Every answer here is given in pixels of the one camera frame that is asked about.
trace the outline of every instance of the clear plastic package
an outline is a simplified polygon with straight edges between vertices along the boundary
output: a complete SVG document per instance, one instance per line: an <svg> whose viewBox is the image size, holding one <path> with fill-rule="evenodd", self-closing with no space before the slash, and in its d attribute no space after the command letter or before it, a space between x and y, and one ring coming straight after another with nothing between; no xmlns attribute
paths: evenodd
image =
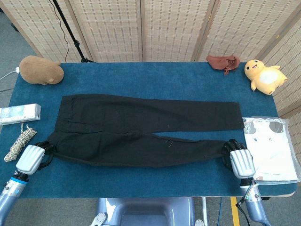
<svg viewBox="0 0 301 226"><path fill-rule="evenodd" d="M260 185L297 183L301 167L288 131L288 120L277 117L244 117L244 134Z"/></svg>
<svg viewBox="0 0 301 226"><path fill-rule="evenodd" d="M38 104L0 108L0 125L39 120L41 106Z"/></svg>

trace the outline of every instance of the woven panel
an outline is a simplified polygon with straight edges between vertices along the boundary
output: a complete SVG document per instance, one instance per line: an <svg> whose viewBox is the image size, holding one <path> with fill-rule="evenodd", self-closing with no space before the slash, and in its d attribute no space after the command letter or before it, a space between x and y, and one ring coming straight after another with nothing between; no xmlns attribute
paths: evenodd
<svg viewBox="0 0 301 226"><path fill-rule="evenodd" d="M87 45L98 62L142 59L138 0L71 0Z"/></svg>
<svg viewBox="0 0 301 226"><path fill-rule="evenodd" d="M26 40L45 58L53 61L65 62L67 53L67 43L64 40L63 32L59 25L59 20L55 16L53 6L48 0L1 0L9 18L13 23L17 23L22 28L22 34ZM76 39L79 38L71 15L63 0L59 1L60 7L72 29ZM69 43L69 53L67 62L80 62L80 56L74 47L73 41L62 22L66 39ZM87 56L86 50L81 45L82 52Z"/></svg>
<svg viewBox="0 0 301 226"><path fill-rule="evenodd" d="M144 0L143 60L190 61L209 0Z"/></svg>
<svg viewBox="0 0 301 226"><path fill-rule="evenodd" d="M266 65L280 65L288 77L273 94L280 115L290 111L290 106L301 101L301 19L264 58Z"/></svg>
<svg viewBox="0 0 301 226"><path fill-rule="evenodd" d="M253 59L300 0L222 0L199 61L208 54Z"/></svg>
<svg viewBox="0 0 301 226"><path fill-rule="evenodd" d="M298 112L289 118L288 130L298 162L301 164L301 112Z"/></svg>

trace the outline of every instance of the blue tablecloth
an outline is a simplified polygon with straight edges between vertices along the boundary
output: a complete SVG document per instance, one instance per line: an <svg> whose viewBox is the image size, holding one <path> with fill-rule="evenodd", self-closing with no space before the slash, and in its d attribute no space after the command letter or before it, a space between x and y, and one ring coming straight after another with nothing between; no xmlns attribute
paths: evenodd
<svg viewBox="0 0 301 226"><path fill-rule="evenodd" d="M32 85L20 76L10 106L38 103L41 120L28 124L38 133L30 144L43 141L54 130L61 97L99 93L127 97L199 101L236 101L243 116L277 116L271 96L252 92L244 63L224 76L208 63L81 63L62 64L64 80L57 85ZM0 134L4 157L20 134L20 124L7 125ZM168 132L160 135L186 139L235 138L242 129L215 132ZM2 182L10 178L16 161L0 164ZM161 169L96 167L54 158L50 166L30 176L22 197L161 197L239 196L240 180L213 159ZM260 186L262 195L290 194L296 184Z"/></svg>

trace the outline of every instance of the tissue box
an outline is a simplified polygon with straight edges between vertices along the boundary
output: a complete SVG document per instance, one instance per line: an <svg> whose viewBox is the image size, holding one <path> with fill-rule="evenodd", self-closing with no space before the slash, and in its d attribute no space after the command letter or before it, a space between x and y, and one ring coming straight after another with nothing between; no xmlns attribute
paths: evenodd
<svg viewBox="0 0 301 226"><path fill-rule="evenodd" d="M0 125L40 120L41 106L38 104L0 108Z"/></svg>

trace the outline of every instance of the gray floor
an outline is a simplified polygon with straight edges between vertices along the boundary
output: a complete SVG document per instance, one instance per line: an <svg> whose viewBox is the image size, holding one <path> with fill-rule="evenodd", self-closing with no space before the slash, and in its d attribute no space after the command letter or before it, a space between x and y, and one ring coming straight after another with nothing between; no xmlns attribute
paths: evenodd
<svg viewBox="0 0 301 226"><path fill-rule="evenodd" d="M7 17L0 13L0 77L15 70L22 58L34 55L31 47L22 36L10 26ZM8 106L16 74L0 81L0 107ZM209 226L217 225L220 198L207 198ZM88 226L95 215L97 199L20 199L7 218L7 226ZM274 197L264 206L272 225L301 225L301 188L292 197ZM202 218L201 201L195 199L196 217ZM246 220L239 215L240 225L246 226ZM222 199L221 226L232 226L230 199Z"/></svg>

